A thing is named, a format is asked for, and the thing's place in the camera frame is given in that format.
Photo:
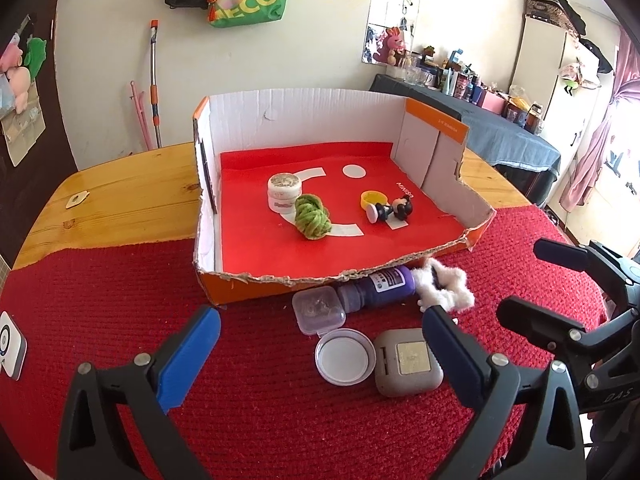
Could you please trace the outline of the white fluffy star hair clip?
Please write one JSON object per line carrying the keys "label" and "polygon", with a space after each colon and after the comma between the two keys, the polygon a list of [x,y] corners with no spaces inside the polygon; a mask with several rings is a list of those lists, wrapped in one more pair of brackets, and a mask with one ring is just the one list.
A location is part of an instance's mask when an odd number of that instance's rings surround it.
{"label": "white fluffy star hair clip", "polygon": [[421,312],[439,306],[446,312],[460,312],[475,306],[475,297],[466,284],[466,273],[428,258],[420,268],[411,270]]}

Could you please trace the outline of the black-haired doll figurine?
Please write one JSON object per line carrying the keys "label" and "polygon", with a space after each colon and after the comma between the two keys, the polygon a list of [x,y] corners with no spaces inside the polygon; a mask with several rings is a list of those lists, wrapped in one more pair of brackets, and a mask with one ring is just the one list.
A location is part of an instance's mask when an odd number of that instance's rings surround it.
{"label": "black-haired doll figurine", "polygon": [[375,202],[367,204],[366,215],[370,223],[378,223],[395,218],[398,221],[407,221],[413,213],[413,204],[409,195],[396,198],[390,204]]}

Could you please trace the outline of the small clear plastic box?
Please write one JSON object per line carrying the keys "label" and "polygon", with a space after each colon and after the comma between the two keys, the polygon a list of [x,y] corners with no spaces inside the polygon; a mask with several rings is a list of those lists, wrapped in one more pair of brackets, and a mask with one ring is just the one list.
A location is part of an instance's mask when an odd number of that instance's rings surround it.
{"label": "small clear plastic box", "polygon": [[346,321],[346,312],[336,290],[321,286],[296,292],[292,307],[299,330],[307,336],[322,336],[341,328]]}

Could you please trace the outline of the clear round lid container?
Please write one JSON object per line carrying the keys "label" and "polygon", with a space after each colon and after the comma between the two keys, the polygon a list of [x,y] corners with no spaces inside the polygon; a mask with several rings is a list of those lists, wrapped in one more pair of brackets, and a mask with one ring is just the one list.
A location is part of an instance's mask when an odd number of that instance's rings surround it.
{"label": "clear round lid container", "polygon": [[376,352],[365,334],[339,328],[320,338],[314,349],[314,364],[329,384],[350,387],[364,382],[373,373]]}

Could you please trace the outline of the green fuzzy scrunchie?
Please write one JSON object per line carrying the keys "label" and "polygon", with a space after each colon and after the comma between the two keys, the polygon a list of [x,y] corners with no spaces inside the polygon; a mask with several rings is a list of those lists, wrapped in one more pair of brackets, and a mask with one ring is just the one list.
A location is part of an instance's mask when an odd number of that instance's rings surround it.
{"label": "green fuzzy scrunchie", "polygon": [[302,194],[294,203],[294,226],[307,240],[321,240],[332,229],[329,211],[314,194]]}

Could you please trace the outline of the dark cloth covered side table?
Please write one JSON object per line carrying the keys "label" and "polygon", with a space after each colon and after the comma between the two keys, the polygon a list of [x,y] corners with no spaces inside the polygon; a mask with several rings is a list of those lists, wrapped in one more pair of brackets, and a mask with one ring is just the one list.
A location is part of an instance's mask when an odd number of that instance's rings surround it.
{"label": "dark cloth covered side table", "polygon": [[377,74],[370,90],[406,96],[469,127],[466,146],[494,167],[525,197],[543,205],[560,175],[560,152],[541,136],[482,108],[438,91]]}

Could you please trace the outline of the white square device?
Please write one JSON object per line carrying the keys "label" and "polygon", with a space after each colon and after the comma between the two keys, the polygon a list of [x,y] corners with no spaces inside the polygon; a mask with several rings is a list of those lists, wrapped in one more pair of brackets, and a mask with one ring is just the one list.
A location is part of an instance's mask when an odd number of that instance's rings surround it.
{"label": "white square device", "polygon": [[27,340],[6,311],[1,313],[0,326],[1,369],[9,378],[19,380],[26,358]]}

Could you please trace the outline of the grey square compact case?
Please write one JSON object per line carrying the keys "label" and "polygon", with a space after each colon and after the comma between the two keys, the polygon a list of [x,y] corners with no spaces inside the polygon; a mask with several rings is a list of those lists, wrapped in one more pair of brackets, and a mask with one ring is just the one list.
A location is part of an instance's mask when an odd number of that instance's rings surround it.
{"label": "grey square compact case", "polygon": [[444,372],[420,328],[386,330],[373,343],[375,385],[382,396],[414,396],[442,384]]}

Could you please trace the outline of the purple glitter bottle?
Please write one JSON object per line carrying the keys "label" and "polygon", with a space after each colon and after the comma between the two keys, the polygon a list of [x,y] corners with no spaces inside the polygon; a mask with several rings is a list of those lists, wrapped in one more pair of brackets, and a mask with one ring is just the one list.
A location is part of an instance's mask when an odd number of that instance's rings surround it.
{"label": "purple glitter bottle", "polygon": [[406,266],[383,269],[338,286],[338,299],[346,313],[379,308],[416,293],[416,282]]}

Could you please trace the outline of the white wardrobe cabinet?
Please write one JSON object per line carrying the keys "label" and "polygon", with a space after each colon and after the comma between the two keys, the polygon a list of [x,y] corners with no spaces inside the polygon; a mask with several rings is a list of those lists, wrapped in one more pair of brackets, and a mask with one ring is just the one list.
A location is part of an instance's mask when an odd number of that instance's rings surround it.
{"label": "white wardrobe cabinet", "polygon": [[600,75],[598,66],[598,58],[564,28],[524,18],[512,84],[541,106],[537,134],[560,154],[547,182],[532,185],[538,205],[562,190],[602,120],[612,77]]}

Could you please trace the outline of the pink curtain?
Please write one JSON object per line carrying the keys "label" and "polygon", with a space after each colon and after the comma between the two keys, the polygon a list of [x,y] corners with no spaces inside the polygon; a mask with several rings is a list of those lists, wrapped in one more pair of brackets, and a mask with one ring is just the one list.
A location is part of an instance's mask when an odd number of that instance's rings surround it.
{"label": "pink curtain", "polygon": [[620,101],[639,101],[639,52],[623,26],[620,26],[620,44],[616,56],[616,66],[612,93],[602,122],[594,130],[584,156],[578,160],[574,174],[559,200],[566,212],[585,206],[597,184],[604,165],[605,149],[614,126],[615,107]]}

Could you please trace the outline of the small wooden tag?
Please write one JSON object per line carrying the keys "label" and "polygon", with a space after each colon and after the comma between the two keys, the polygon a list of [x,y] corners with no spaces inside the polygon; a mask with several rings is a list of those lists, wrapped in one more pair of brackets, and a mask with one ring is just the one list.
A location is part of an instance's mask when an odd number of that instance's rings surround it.
{"label": "small wooden tag", "polygon": [[86,198],[90,195],[89,191],[81,191],[78,192],[76,194],[74,194],[73,196],[70,196],[70,198],[68,199],[65,208],[66,209],[70,209],[70,208],[74,208],[78,205],[80,205],[82,202],[84,202],[86,200]]}

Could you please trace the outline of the yellow bottle cap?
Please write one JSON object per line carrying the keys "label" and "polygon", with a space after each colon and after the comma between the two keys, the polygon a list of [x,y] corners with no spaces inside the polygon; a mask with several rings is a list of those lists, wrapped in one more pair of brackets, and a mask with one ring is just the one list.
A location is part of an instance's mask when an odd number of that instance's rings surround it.
{"label": "yellow bottle cap", "polygon": [[360,195],[360,207],[363,210],[367,210],[370,206],[375,206],[376,204],[386,204],[387,196],[375,190],[367,190],[361,193]]}

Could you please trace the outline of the red paper box liner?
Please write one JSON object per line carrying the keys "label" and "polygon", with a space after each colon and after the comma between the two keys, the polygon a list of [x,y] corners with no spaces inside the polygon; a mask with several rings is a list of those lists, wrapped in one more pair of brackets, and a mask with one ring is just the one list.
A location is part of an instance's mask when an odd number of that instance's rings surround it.
{"label": "red paper box liner", "polygon": [[[254,278],[326,278],[344,271],[372,269],[400,257],[456,240],[465,230],[440,210],[390,158],[387,142],[320,143],[221,154],[222,267]],[[358,226],[358,236],[307,240],[268,206],[268,179],[320,168],[322,176],[302,184],[317,195],[331,222]],[[389,200],[411,196],[413,213],[405,226],[372,224],[360,207],[367,190]]]}

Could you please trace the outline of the dark brown door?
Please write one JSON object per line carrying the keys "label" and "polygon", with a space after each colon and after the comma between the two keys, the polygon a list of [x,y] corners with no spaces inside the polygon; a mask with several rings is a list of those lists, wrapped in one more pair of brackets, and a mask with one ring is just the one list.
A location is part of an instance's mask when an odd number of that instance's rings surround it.
{"label": "dark brown door", "polygon": [[35,0],[1,59],[1,257],[13,266],[55,189],[77,171],[54,62],[58,0]]}

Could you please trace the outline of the white round cream jar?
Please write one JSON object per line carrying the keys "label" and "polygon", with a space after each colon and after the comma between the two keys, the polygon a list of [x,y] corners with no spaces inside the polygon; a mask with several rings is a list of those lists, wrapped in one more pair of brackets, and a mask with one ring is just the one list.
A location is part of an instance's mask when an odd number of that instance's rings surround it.
{"label": "white round cream jar", "polygon": [[290,214],[295,202],[302,195],[302,180],[297,174],[280,172],[268,179],[268,206],[277,214]]}

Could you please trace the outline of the orange white cardboard box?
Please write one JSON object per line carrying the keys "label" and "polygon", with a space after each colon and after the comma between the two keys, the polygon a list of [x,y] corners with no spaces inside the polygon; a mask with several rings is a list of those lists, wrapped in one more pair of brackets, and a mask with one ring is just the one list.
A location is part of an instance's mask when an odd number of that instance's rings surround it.
{"label": "orange white cardboard box", "polygon": [[495,218],[460,177],[465,124],[414,99],[235,92],[192,122],[193,261],[218,306],[470,249]]}

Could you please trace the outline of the pink rabbit plush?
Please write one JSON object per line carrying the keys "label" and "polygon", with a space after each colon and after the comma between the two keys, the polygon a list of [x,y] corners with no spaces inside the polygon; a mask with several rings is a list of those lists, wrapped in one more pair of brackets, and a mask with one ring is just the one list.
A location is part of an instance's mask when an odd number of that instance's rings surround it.
{"label": "pink rabbit plush", "polygon": [[376,40],[372,58],[377,63],[399,67],[405,54],[404,32],[399,27],[387,27]]}

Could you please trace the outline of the pink hanger stick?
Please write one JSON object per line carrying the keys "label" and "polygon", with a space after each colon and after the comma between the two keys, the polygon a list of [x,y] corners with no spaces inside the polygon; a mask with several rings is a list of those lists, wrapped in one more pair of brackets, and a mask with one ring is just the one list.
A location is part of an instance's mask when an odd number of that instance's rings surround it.
{"label": "pink hanger stick", "polygon": [[130,87],[130,99],[134,103],[134,112],[136,113],[138,125],[141,132],[142,142],[144,148],[147,151],[151,151],[153,148],[151,133],[149,130],[148,122],[146,121],[145,109],[143,103],[144,92],[138,89],[138,86],[134,80],[129,81]]}

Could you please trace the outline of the pink plush toys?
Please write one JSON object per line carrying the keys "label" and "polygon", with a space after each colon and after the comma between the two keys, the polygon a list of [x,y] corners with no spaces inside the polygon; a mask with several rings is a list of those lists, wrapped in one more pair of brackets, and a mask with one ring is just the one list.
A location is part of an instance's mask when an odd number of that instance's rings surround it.
{"label": "pink plush toys", "polygon": [[22,65],[23,51],[16,44],[9,44],[1,57],[1,71],[6,75],[14,95],[14,110],[22,114],[28,105],[28,92],[32,84],[29,69]]}

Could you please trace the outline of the orange silver mop pole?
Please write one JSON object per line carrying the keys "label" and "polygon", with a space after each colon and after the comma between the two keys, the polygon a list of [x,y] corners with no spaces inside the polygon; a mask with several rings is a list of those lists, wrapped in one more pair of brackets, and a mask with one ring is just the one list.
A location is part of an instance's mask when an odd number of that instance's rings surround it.
{"label": "orange silver mop pole", "polygon": [[156,69],[158,21],[150,21],[150,103],[152,112],[152,124],[155,133],[156,146],[162,146],[162,134],[160,133],[160,109],[158,108],[158,87]]}

